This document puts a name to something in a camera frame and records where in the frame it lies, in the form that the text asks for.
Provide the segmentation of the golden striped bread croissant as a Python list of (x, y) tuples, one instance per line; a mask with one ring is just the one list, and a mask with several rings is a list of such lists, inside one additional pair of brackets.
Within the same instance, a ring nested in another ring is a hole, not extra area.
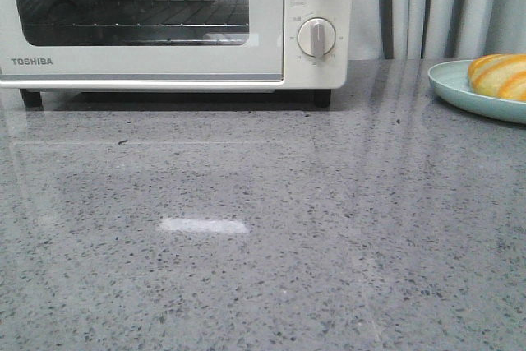
[(525, 101), (525, 55), (491, 54), (468, 66), (468, 82), (479, 95)]

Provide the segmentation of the white Toshiba toaster oven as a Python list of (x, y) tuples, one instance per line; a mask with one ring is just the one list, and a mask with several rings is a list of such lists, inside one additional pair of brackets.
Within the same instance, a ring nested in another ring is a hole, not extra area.
[[(351, 0), (284, 0), (284, 82), (269, 90), (143, 90), (143, 91), (97, 91), (97, 92), (154, 92), (154, 93), (206, 93), (206, 92), (266, 92), (275, 90), (312, 90), (317, 106), (325, 107), (330, 102), (332, 90), (341, 87), (347, 78), (348, 34), (350, 26)], [(311, 18), (324, 18), (335, 28), (335, 45), (323, 57), (306, 55), (298, 45), (298, 31)], [(21, 93), (28, 107), (41, 103), (43, 91)]]

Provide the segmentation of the white oven glass door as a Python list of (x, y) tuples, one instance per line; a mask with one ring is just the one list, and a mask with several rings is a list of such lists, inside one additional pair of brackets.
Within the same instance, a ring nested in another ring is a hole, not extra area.
[[(269, 90), (284, 82), (284, 0), (248, 0), (241, 45), (34, 46), (21, 20), (58, 0), (1, 0), (1, 84), (33, 91)], [(88, 7), (99, 0), (71, 0)]]

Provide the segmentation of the pale grey curtain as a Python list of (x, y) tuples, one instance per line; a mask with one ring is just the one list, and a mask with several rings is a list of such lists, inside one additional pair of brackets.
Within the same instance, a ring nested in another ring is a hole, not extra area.
[(525, 0), (352, 0), (352, 60), (524, 53)]

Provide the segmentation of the light green round plate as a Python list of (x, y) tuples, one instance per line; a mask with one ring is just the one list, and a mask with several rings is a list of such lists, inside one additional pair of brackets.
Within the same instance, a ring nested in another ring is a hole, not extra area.
[(483, 117), (525, 124), (525, 102), (476, 94), (468, 80), (471, 60), (442, 62), (428, 70), (434, 92), (448, 104)]

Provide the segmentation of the lower oven control knob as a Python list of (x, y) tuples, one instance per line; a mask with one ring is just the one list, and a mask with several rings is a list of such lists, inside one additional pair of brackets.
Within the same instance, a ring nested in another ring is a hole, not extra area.
[(306, 55), (323, 58), (335, 45), (335, 28), (324, 18), (311, 18), (298, 31), (298, 45)]

